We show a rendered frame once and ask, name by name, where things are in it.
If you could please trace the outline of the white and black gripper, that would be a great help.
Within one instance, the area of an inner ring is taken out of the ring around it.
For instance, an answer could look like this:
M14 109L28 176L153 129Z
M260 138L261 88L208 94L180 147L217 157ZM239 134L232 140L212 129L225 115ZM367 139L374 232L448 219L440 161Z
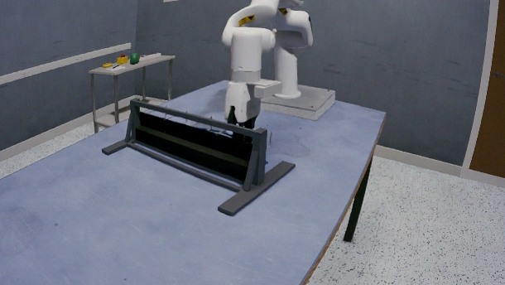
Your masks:
M227 123L254 128L261 108L261 99L254 97L254 86L256 85L230 80L224 106L224 119L228 120ZM248 143L253 141L253 137L235 132L233 138Z

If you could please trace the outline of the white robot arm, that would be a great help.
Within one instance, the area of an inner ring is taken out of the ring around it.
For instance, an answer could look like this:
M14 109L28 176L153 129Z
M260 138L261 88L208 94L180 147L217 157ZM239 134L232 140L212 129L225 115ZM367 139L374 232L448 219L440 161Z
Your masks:
M313 43L310 16L307 12L292 11L302 5L303 0L252 0L250 6L229 18L221 43L226 51L231 51L230 79L256 85L254 97L265 99L273 95L295 99L301 96L297 90L296 54L291 47L310 48ZM271 20L275 27L272 32L250 27ZM273 47L275 81L264 80L261 79L262 54Z

